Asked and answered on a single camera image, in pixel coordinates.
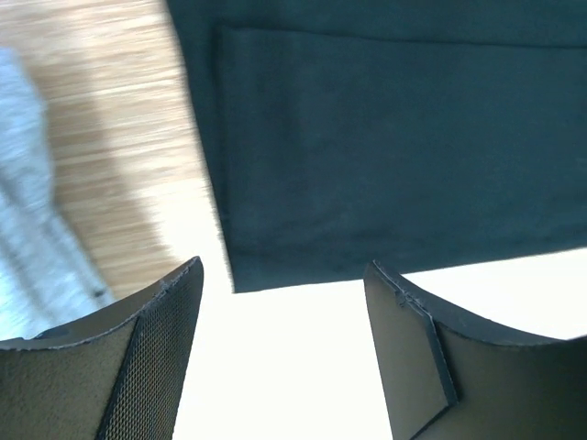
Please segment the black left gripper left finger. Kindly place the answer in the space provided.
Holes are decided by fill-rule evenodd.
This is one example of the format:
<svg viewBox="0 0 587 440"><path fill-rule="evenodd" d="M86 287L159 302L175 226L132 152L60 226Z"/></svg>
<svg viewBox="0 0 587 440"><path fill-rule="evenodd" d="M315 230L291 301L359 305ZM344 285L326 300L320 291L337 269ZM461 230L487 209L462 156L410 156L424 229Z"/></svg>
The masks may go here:
<svg viewBox="0 0 587 440"><path fill-rule="evenodd" d="M3 341L2 438L172 438L202 290L191 258L95 313Z"/></svg>

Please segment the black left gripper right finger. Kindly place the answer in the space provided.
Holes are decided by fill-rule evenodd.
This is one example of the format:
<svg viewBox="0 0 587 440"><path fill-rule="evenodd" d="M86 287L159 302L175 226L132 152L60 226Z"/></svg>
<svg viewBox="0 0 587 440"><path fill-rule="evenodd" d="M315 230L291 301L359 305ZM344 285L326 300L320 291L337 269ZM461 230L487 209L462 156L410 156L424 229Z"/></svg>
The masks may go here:
<svg viewBox="0 0 587 440"><path fill-rule="evenodd" d="M586 340L498 324L372 263L371 332L396 439L583 439Z"/></svg>

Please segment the black t shirt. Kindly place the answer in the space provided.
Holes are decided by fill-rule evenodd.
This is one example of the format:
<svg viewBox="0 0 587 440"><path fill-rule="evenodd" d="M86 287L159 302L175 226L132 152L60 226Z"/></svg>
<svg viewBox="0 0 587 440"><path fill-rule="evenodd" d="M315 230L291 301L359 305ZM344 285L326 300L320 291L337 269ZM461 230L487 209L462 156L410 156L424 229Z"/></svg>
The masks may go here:
<svg viewBox="0 0 587 440"><path fill-rule="evenodd" d="M171 1L237 292L586 244L583 1Z"/></svg>

